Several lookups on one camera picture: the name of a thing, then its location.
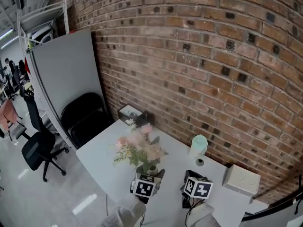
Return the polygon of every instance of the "person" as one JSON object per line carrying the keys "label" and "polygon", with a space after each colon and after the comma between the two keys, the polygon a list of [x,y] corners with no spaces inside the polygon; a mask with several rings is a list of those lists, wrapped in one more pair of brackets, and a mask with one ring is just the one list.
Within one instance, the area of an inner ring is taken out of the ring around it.
{"label": "person", "polygon": [[17,86],[17,83],[16,83],[16,80],[13,77],[13,75],[14,75],[14,72],[15,72],[16,65],[15,65],[15,63],[13,61],[10,61],[8,58],[5,59],[5,63],[7,65],[9,65],[9,67],[10,67],[10,72],[11,72],[11,75],[12,75],[11,78],[12,78],[13,86],[15,87],[15,86]]}
{"label": "person", "polygon": [[[200,199],[193,199],[192,206],[194,208],[187,216],[187,227],[220,227],[212,216],[214,209],[211,206]],[[136,195],[128,193],[99,227],[133,227],[145,212],[145,204]]]}

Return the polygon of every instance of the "black cable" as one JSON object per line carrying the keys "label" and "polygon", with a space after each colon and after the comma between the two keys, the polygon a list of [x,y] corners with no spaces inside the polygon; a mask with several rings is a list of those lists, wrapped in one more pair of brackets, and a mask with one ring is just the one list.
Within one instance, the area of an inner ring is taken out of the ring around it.
{"label": "black cable", "polygon": [[142,226],[142,224],[143,224],[143,221],[144,221],[144,214],[142,215],[142,220],[141,220],[141,222],[140,222],[140,227]]}
{"label": "black cable", "polygon": [[198,204],[199,202],[201,202],[201,201],[202,201],[202,199],[200,199],[198,202],[196,202],[195,204],[193,204],[193,205],[190,207],[189,211],[187,212],[186,217],[185,217],[185,222],[184,222],[184,224],[185,224],[186,227],[187,227],[186,221],[187,221],[187,216],[188,216],[188,214],[190,215],[191,210],[192,210],[195,206],[197,206],[197,204]]}

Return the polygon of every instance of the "desk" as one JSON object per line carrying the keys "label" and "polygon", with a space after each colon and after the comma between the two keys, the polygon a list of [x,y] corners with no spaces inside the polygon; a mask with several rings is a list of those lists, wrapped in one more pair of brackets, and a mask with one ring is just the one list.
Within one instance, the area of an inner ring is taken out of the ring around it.
{"label": "desk", "polygon": [[5,85],[4,85],[4,87],[0,90],[0,95],[1,95],[1,93],[4,93],[6,99],[8,99],[8,96],[5,93],[5,87],[7,86],[7,84],[8,84],[8,82],[6,82]]}
{"label": "desk", "polygon": [[[76,151],[87,171],[115,202],[129,192],[135,171],[128,161],[113,166],[116,149],[109,144],[116,143],[119,137],[127,134],[127,125],[118,120]],[[180,188],[185,171],[190,169],[213,181],[207,203],[214,208],[213,215],[218,223],[222,227],[239,226],[250,198],[222,187],[227,168],[208,157],[204,157],[203,166],[197,166],[196,161],[189,158],[186,145],[158,129],[150,139],[155,136],[160,136],[160,145],[168,152],[158,164],[158,169],[166,172],[160,190],[146,206],[144,223],[150,223],[148,227],[184,227],[188,210],[182,209]]]}

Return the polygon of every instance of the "black office chair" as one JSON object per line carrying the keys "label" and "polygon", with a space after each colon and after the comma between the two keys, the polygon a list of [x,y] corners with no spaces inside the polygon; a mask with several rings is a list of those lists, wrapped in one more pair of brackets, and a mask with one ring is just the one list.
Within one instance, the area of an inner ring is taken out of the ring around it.
{"label": "black office chair", "polygon": [[86,93],[69,103],[62,111],[61,124],[80,148],[110,124],[102,100],[96,93]]}
{"label": "black office chair", "polygon": [[39,111],[35,103],[33,93],[31,91],[25,91],[24,86],[21,86],[20,95],[24,98],[27,104],[30,120],[33,127],[39,131],[35,133],[22,148],[22,155],[25,161],[33,171],[38,169],[42,162],[45,161],[43,171],[44,182],[47,182],[45,176],[48,165],[50,163],[58,168],[63,176],[66,175],[66,172],[61,169],[55,162],[53,162],[53,159],[56,160],[57,155],[63,151],[68,153],[69,150],[66,147],[63,147],[54,153],[50,153],[55,145],[55,136],[43,125],[42,119],[39,116]]}

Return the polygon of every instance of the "white box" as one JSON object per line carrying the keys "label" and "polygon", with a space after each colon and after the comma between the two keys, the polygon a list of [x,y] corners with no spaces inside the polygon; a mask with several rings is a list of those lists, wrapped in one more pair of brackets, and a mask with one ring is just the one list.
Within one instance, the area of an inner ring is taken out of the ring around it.
{"label": "white box", "polygon": [[260,178],[258,174],[232,165],[232,167],[228,169],[223,187],[251,197],[255,195],[259,189]]}

